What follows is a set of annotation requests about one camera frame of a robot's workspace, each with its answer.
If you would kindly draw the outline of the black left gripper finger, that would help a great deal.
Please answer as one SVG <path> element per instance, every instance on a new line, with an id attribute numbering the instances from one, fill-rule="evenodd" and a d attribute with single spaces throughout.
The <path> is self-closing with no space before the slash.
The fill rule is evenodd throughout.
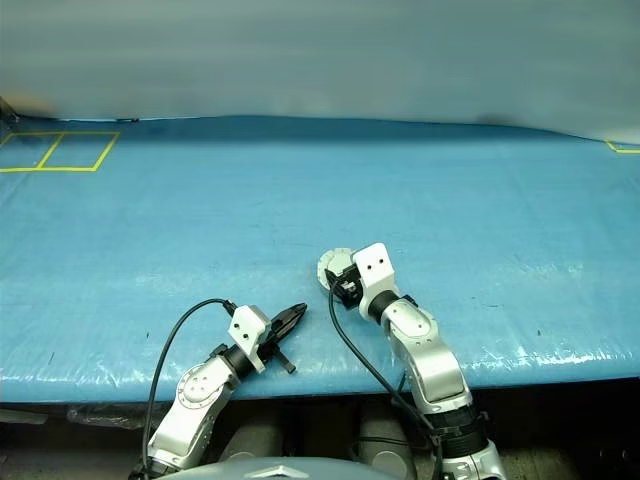
<path id="1" fill-rule="evenodd" d="M 299 323 L 307 311 L 306 306 L 291 306 L 279 314 L 279 336 L 286 337 Z"/>
<path id="2" fill-rule="evenodd" d="M 296 323 L 302 318 L 307 310 L 306 303 L 298 303 L 288 307 L 287 309 L 278 313 L 272 319 L 273 327 L 289 327 L 290 325 L 296 325 Z"/>

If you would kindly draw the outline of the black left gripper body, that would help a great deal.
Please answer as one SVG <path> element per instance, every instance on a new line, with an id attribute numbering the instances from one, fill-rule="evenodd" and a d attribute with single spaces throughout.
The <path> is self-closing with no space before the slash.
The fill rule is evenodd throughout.
<path id="1" fill-rule="evenodd" d="M 280 349 L 280 342 L 289 335 L 294 327 L 295 324 L 292 322 L 276 322 L 272 325 L 267 339 L 258 348 L 258 357 L 263 364 L 276 360 L 288 374 L 295 372 L 295 365 Z"/>

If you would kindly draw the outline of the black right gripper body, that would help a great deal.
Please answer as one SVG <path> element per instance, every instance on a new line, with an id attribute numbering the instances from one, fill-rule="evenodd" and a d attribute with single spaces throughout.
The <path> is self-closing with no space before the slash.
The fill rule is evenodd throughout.
<path id="1" fill-rule="evenodd" d="M 333 293 L 345 307 L 356 307 L 362 299 L 360 271 L 356 264 L 346 267 L 333 281 Z"/>

